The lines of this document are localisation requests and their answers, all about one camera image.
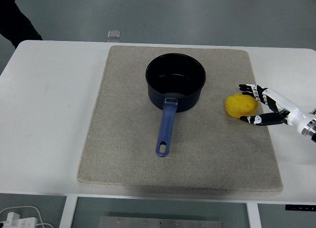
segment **white cable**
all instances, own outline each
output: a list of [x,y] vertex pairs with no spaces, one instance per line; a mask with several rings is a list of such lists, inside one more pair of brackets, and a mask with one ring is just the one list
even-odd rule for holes
[[49,224],[49,223],[35,224],[35,226],[40,226],[40,225],[42,225],[42,226],[49,226],[49,227],[54,228],[54,227],[53,227],[51,224]]
[[38,210],[37,207],[34,207],[34,206],[7,207],[7,208],[2,209],[2,210],[0,211],[0,214],[1,214],[3,211],[5,211],[5,210],[16,209],[16,208],[34,208],[34,209],[38,212],[38,214],[39,214],[40,224],[38,224],[38,225],[42,225],[43,228],[45,228],[44,225],[48,225],[48,226],[53,227],[51,224],[43,223],[43,220],[41,219],[40,211]]

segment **power cord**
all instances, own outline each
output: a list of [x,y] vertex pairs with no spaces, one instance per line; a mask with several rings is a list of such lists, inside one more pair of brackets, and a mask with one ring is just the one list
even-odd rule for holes
[[[43,223],[43,220],[41,219],[41,215],[40,215],[40,211],[38,210],[37,207],[34,207],[34,206],[18,206],[18,207],[7,207],[7,208],[4,208],[0,211],[0,215],[2,212],[4,212],[5,210],[9,210],[9,209],[16,209],[16,208],[34,208],[37,212],[38,212],[38,215],[39,215],[39,220],[40,220],[40,223],[38,224],[35,224],[35,226],[42,226],[42,228],[45,228],[45,226],[49,226],[49,227],[52,227],[54,228],[51,224],[49,223]],[[4,223],[6,222],[0,222],[0,228],[4,226]]]

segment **power adapter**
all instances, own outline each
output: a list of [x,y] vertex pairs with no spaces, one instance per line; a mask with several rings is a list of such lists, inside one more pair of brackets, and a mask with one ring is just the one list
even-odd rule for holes
[[14,212],[9,212],[6,222],[3,223],[3,228],[35,228],[38,222],[37,218],[29,217],[20,219],[20,215]]

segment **handle hole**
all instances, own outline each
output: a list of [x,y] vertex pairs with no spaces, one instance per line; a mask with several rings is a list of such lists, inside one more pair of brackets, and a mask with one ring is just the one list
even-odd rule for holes
[[167,142],[166,141],[162,141],[160,143],[159,152],[160,153],[165,153],[166,152],[166,147],[167,147]]

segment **white table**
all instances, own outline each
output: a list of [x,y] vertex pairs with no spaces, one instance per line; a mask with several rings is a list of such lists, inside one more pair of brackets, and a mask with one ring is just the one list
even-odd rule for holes
[[[316,144],[285,124],[269,126],[284,186],[278,195],[151,194],[80,185],[77,170],[107,55],[119,44],[28,40],[19,45],[0,76],[0,192],[66,195],[69,207],[78,196],[220,200],[249,207],[316,204]],[[316,108],[316,52],[310,49],[121,45],[245,50],[257,84],[303,111]],[[236,89],[240,83],[246,82],[236,82]]]

